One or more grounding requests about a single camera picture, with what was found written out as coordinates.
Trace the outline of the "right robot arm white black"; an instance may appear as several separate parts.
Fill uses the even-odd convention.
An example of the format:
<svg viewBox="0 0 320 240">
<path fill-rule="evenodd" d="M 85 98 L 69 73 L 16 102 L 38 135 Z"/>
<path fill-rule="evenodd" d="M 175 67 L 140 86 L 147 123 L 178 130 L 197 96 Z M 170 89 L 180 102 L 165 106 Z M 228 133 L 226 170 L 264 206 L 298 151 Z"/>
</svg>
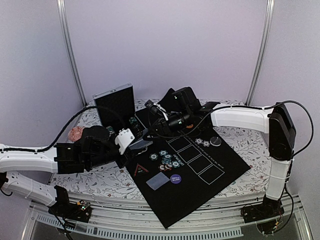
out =
<svg viewBox="0 0 320 240">
<path fill-rule="evenodd" d="M 287 101 L 272 106 L 221 105 L 213 107 L 201 105 L 191 87 L 167 92 L 173 110 L 160 102 L 148 100 L 144 105 L 148 114 L 158 118 L 149 123 L 143 136 L 146 141 L 158 139 L 175 139 L 182 137 L 180 132 L 187 126 L 195 131 L 206 118 L 214 127 L 235 127 L 259 131 L 269 136 L 269 156 L 271 170 L 265 192 L 266 201 L 259 206 L 258 213 L 262 218 L 269 218 L 278 210 L 278 201 L 286 189 L 290 177 L 292 162 L 297 155 L 294 152 L 296 128 L 286 108 Z"/>
</svg>

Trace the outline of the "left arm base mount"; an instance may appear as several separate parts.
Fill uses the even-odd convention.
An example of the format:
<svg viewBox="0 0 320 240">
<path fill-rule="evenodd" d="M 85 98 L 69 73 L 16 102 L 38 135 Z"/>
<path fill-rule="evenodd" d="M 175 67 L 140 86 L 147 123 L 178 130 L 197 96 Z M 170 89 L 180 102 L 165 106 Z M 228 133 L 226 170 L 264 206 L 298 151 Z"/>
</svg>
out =
<svg viewBox="0 0 320 240">
<path fill-rule="evenodd" d="M 79 200 L 71 203 L 68 192 L 61 186 L 54 186 L 56 191 L 55 203 L 48 207 L 48 212 L 64 220 L 74 220 L 78 222 L 88 223 L 91 217 L 91 203 L 86 200 Z"/>
</svg>

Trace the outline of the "green poker chip stack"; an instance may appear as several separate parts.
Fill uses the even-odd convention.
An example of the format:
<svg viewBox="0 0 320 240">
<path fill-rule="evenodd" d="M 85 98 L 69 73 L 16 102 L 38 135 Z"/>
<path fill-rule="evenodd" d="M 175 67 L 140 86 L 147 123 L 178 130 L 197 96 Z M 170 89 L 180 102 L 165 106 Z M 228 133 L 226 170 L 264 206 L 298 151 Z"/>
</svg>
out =
<svg viewBox="0 0 320 240">
<path fill-rule="evenodd" d="M 135 117 L 131 117 L 129 119 L 129 123 L 130 123 L 131 127 L 134 129 L 139 127 L 139 123 Z"/>
</svg>

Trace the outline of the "black red triangle button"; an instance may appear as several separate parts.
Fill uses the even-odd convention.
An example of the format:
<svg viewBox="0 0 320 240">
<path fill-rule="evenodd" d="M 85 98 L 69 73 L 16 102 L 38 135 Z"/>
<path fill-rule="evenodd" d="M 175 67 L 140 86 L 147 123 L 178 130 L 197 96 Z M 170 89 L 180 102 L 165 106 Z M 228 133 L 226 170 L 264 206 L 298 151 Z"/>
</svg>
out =
<svg viewBox="0 0 320 240">
<path fill-rule="evenodd" d="M 134 176 L 137 177 L 137 176 L 140 176 L 140 175 L 143 175 L 143 174 L 147 174 L 148 172 L 149 171 L 145 167 L 143 167 L 140 164 L 137 164 L 136 168 L 135 168 L 135 171 L 134 171 Z"/>
</svg>

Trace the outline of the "chip pile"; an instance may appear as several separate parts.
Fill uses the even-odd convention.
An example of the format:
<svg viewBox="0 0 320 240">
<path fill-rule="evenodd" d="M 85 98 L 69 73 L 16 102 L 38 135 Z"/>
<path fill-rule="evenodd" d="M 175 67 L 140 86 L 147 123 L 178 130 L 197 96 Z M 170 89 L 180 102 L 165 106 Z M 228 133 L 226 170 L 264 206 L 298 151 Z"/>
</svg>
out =
<svg viewBox="0 0 320 240">
<path fill-rule="evenodd" d="M 166 150 L 161 150 L 159 155 L 161 157 L 161 164 L 158 168 L 161 172 L 170 171 L 181 166 L 177 160 L 173 159 L 173 155 L 169 154 Z"/>
</svg>

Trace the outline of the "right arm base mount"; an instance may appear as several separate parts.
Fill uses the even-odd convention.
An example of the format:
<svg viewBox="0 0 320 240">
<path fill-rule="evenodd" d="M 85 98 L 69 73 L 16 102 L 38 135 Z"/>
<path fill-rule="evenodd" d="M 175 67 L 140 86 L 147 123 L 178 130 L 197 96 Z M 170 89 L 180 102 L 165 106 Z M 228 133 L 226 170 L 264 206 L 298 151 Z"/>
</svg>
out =
<svg viewBox="0 0 320 240">
<path fill-rule="evenodd" d="M 263 197 L 262 203 L 256 205 L 247 204 L 240 210 L 240 214 L 245 223 L 272 218 L 270 221 L 265 221 L 256 225 L 257 229 L 265 235 L 272 234 L 277 230 L 284 212 L 280 199 L 272 200 L 266 196 Z"/>
</svg>

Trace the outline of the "black round dealer button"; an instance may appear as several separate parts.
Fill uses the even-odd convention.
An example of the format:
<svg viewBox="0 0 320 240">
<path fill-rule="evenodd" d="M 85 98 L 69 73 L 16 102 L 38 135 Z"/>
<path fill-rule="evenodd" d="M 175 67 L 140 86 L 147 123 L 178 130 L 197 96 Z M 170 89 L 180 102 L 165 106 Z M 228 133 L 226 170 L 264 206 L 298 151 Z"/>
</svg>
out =
<svg viewBox="0 0 320 240">
<path fill-rule="evenodd" d="M 217 136 L 213 136 L 210 138 L 209 143 L 214 147 L 219 147 L 222 144 L 222 140 Z"/>
</svg>

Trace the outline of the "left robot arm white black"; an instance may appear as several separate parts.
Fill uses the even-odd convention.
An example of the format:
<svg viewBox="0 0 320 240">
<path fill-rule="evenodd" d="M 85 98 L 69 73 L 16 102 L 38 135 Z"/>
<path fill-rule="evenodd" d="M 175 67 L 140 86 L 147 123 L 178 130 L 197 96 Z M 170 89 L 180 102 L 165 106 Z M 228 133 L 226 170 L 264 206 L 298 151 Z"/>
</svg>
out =
<svg viewBox="0 0 320 240">
<path fill-rule="evenodd" d="M 68 192 L 60 186 L 41 184 L 21 175 L 20 171 L 41 171 L 56 174 L 74 174 L 116 161 L 125 165 L 127 148 L 135 139 L 130 129 L 123 127 L 118 133 L 94 125 L 83 130 L 74 143 L 59 143 L 56 139 L 45 147 L 25 148 L 1 144 L 0 190 L 18 193 L 55 208 L 63 217 L 70 217 L 74 209 L 84 211 L 81 203 L 71 203 Z"/>
</svg>

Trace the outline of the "green twenty chip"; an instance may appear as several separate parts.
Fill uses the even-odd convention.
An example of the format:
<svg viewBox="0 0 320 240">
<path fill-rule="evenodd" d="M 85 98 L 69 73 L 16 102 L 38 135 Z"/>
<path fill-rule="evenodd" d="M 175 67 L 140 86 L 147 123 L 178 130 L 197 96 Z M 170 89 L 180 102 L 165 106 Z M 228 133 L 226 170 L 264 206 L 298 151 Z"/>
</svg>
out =
<svg viewBox="0 0 320 240">
<path fill-rule="evenodd" d="M 152 153 L 150 154 L 149 159 L 152 161 L 156 161 L 158 159 L 158 155 L 156 153 Z"/>
</svg>

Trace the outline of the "purple small blind button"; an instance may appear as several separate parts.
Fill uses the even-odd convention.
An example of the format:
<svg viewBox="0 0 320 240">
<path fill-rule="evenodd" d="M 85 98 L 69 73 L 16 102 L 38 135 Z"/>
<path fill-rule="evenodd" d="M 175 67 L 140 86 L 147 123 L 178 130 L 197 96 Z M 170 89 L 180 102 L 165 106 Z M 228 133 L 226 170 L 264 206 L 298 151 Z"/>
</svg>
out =
<svg viewBox="0 0 320 240">
<path fill-rule="evenodd" d="M 177 184 L 181 183 L 182 177 L 179 174 L 173 174 L 170 176 L 170 181 L 173 184 L 177 185 Z"/>
</svg>

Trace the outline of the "blue ten chip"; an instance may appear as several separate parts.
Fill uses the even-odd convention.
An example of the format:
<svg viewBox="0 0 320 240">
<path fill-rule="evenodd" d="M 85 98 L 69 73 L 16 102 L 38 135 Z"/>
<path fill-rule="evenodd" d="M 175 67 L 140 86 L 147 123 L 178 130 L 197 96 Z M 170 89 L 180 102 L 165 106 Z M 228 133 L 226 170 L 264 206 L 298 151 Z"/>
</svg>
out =
<svg viewBox="0 0 320 240">
<path fill-rule="evenodd" d="M 200 145 L 200 144 L 203 143 L 203 140 L 202 140 L 201 138 L 197 138 L 197 139 L 195 140 L 195 142 L 196 142 L 198 145 Z"/>
<path fill-rule="evenodd" d="M 209 147 L 210 146 L 210 142 L 209 141 L 204 141 L 202 144 L 203 144 L 204 147 Z"/>
</svg>

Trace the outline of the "blue playing card deck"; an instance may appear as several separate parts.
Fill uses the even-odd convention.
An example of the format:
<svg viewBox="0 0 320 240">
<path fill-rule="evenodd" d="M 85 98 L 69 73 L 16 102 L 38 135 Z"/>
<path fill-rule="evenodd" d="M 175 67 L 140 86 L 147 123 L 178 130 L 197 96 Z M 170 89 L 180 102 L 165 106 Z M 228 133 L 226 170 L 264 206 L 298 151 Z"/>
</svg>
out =
<svg viewBox="0 0 320 240">
<path fill-rule="evenodd" d="M 132 150 L 132 151 L 133 150 L 140 150 L 140 149 L 144 149 L 144 148 L 146 148 L 146 147 L 148 147 L 148 146 L 150 146 L 152 144 L 153 144 L 152 140 L 143 140 L 141 138 L 141 139 L 131 143 L 129 145 L 129 149 Z"/>
</svg>

